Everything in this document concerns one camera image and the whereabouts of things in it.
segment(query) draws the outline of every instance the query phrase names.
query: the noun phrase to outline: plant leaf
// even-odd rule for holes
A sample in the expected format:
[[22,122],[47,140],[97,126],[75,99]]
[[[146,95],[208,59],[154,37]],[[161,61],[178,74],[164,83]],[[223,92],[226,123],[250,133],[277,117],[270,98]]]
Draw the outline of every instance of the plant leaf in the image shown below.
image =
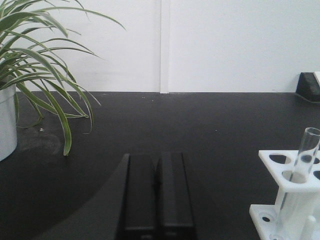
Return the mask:
[[63,35],[68,37],[68,32],[64,28],[64,26],[62,26],[61,23],[58,22],[56,19],[54,19],[50,14],[46,12],[41,12],[41,11],[36,11],[36,13],[42,16],[43,18],[47,19],[50,23],[52,23],[52,25],[54,25],[57,29],[59,29],[63,33]]
[[47,48],[47,46],[45,46],[44,44],[42,44],[41,42],[33,39],[32,37],[29,37],[25,34],[21,34],[21,33],[18,33],[18,32],[15,32],[15,31],[10,31],[10,30],[5,30],[6,32],[12,34],[12,35],[15,35],[19,38],[24,38],[24,39],[27,39],[33,43],[35,43],[37,46],[40,46],[42,48],[44,48],[45,50],[49,51],[50,53],[52,53],[54,56],[56,56],[57,58],[59,58],[63,63],[64,65],[67,65],[58,55],[56,55],[54,52],[52,52],[49,48]]
[[104,17],[104,18],[106,18],[106,19],[109,19],[109,20],[115,22],[116,24],[120,25],[123,29],[126,29],[120,22],[118,22],[117,20],[115,20],[114,18],[112,18],[112,17],[110,17],[110,16],[104,15],[104,14],[99,13],[99,12],[96,12],[96,11],[79,8],[79,7],[70,7],[70,6],[46,7],[46,8],[41,8],[41,9],[36,10],[36,11],[32,11],[32,13],[38,13],[38,11],[49,11],[49,10],[58,10],[58,9],[77,10],[77,11],[82,11],[82,12],[86,12],[86,13],[98,15],[98,16],[100,16],[100,17]]
[[54,75],[54,77],[59,81],[60,85],[63,86],[58,71],[41,54],[27,48],[13,48],[12,50],[23,52],[29,57],[39,61],[44,67],[48,69],[48,71],[50,71]]
[[63,155],[68,156],[71,149],[71,144],[72,144],[72,136],[71,136],[71,130],[68,123],[68,119],[66,118],[64,111],[62,110],[61,106],[59,105],[57,100],[54,98],[54,96],[45,88],[41,86],[38,86],[38,87],[43,91],[45,96],[48,98],[48,100],[51,102],[52,106],[58,113],[58,117],[63,129],[63,135],[64,135]]
[[[34,30],[39,29],[39,27],[32,27],[32,28],[28,28],[26,30],[24,30],[21,34],[28,34]],[[2,56],[3,53],[7,52],[10,47],[12,46],[12,44],[14,44],[15,41],[17,41],[19,39],[18,36],[14,36],[13,38],[11,38],[9,41],[7,41],[1,48],[0,48],[0,56]]]
[[7,83],[5,83],[4,85],[2,85],[0,87],[0,90],[5,89],[10,87],[11,85],[17,84],[17,83],[21,83],[21,82],[25,82],[25,81],[29,81],[29,80],[33,80],[33,79],[40,79],[42,76],[45,75],[51,75],[50,72],[30,72],[30,73],[26,73],[24,75],[21,76],[17,76],[11,80],[9,80]]
[[86,49],[86,50],[89,51],[90,53],[94,54],[94,52],[91,51],[91,50],[90,50],[89,48],[87,48],[86,46],[84,46],[84,45],[82,45],[82,44],[80,44],[80,43],[78,43],[78,42],[76,42],[76,41],[73,41],[73,40],[71,40],[71,39],[69,39],[69,38],[55,37],[55,38],[51,38],[51,39],[46,40],[46,41],[42,41],[42,43],[45,44],[45,43],[48,43],[48,42],[58,41],[58,40],[76,44],[76,45],[78,45],[78,46]]
[[91,107],[91,104],[90,104],[90,101],[88,100],[87,96],[84,94],[83,91],[80,90],[78,84],[76,84],[75,82],[73,81],[70,81],[68,79],[65,79],[65,81],[67,82],[67,84],[69,84],[80,96],[81,98],[83,99],[85,105],[86,105],[86,108],[89,112],[89,118],[90,118],[90,132],[92,130],[92,127],[94,125],[94,113],[92,111],[92,107]]
[[15,110],[15,123],[19,121],[19,98],[17,94],[14,94],[14,110]]
[[88,115],[82,110],[82,108],[77,104],[77,102],[72,98],[72,96],[67,93],[64,89],[54,84],[50,80],[45,80],[48,84],[50,84],[79,114],[84,117],[88,117]]
[[[42,99],[40,99],[36,95],[34,95],[25,85],[23,85],[23,83],[18,83],[16,86],[31,102],[35,103],[39,107],[43,108],[44,110],[46,110],[52,114],[55,114],[55,115],[58,114],[54,107],[52,107],[50,104],[46,103],[45,101],[43,101]],[[84,116],[65,113],[65,117],[74,119],[74,118],[82,118]]]
[[34,12],[21,11],[5,16],[0,19],[0,32],[10,29],[14,24],[17,23],[17,21],[24,20],[32,16],[38,16],[38,14]]
[[26,9],[27,7],[37,3],[37,2],[41,2],[43,0],[24,0],[22,2],[20,2],[19,4],[16,4],[16,5],[12,5],[12,7],[15,7],[11,13],[17,13],[17,12],[21,12],[22,10]]

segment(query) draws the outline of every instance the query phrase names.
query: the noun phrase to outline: white wall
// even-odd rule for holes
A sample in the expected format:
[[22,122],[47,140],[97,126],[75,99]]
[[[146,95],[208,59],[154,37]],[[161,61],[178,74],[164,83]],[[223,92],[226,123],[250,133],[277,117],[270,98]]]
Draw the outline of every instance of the white wall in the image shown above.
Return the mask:
[[300,72],[320,70],[320,1],[81,2],[126,27],[80,12],[52,12],[82,33],[71,39],[104,59],[59,52],[89,91],[294,92]]
[[[57,51],[67,62],[77,81],[89,91],[159,92],[159,2],[151,0],[81,0],[80,2],[86,9],[116,19],[126,30],[108,19],[92,14],[88,14],[88,19],[83,12],[51,11],[51,14],[66,28],[82,34],[79,36],[71,32],[69,35],[71,39],[85,45],[102,58],[74,51]],[[41,33],[38,37],[43,39],[44,34]]]
[[294,92],[320,70],[320,1],[172,0],[170,92]]

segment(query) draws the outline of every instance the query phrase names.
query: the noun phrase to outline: spider plant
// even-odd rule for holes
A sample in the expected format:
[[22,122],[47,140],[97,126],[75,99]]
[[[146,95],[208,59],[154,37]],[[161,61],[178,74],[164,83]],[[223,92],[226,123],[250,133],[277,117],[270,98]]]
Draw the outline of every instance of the spider plant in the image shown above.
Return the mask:
[[[122,26],[109,16],[85,9],[78,0],[74,0],[76,7],[74,5],[66,6],[66,4],[70,4],[70,1],[0,0],[0,90],[15,85],[26,96],[38,116],[32,126],[39,124],[44,118],[42,110],[58,116],[64,134],[63,155],[65,156],[69,154],[72,145],[68,119],[90,118],[92,127],[93,112],[87,98],[88,94],[85,94],[87,91],[76,82],[65,61],[57,55],[57,51],[72,50],[94,56],[95,54],[80,43],[69,39],[68,32],[72,30],[66,29],[51,15],[51,12],[54,10],[82,11],[86,15],[98,15]],[[56,5],[58,2],[63,2],[64,5]],[[45,30],[60,32],[64,37],[37,40],[30,36],[32,32]],[[23,40],[24,44],[29,42],[29,46],[19,47],[18,40]],[[57,42],[55,47],[49,47],[48,44],[53,42]],[[26,82],[35,85],[44,93],[45,98],[40,98],[32,92]],[[80,99],[85,103],[85,108],[80,107],[79,102],[67,92],[66,86],[78,93]],[[61,98],[56,98],[56,95],[49,89],[54,89],[59,93],[75,111],[73,113],[65,112],[58,100]],[[17,96],[15,96],[15,103],[16,115],[19,116]]]

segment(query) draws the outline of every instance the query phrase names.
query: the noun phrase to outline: black device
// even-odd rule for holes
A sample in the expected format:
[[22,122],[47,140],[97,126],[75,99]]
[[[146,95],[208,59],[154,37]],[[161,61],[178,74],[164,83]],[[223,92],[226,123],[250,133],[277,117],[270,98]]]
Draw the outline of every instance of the black device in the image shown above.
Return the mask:
[[320,86],[313,72],[301,72],[295,92],[310,102],[320,102]]
[[150,157],[130,157],[124,206],[126,240],[197,239],[180,156],[163,153],[156,174]]
[[125,154],[89,201],[33,239],[237,239],[232,222],[203,187],[186,154],[163,152],[156,167],[147,155]]

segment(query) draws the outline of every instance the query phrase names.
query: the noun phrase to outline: white flower pot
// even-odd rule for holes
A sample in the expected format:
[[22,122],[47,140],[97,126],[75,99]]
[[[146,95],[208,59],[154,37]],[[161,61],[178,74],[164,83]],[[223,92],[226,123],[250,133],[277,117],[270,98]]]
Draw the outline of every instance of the white flower pot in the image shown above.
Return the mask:
[[15,93],[15,85],[0,90],[0,161],[17,147]]

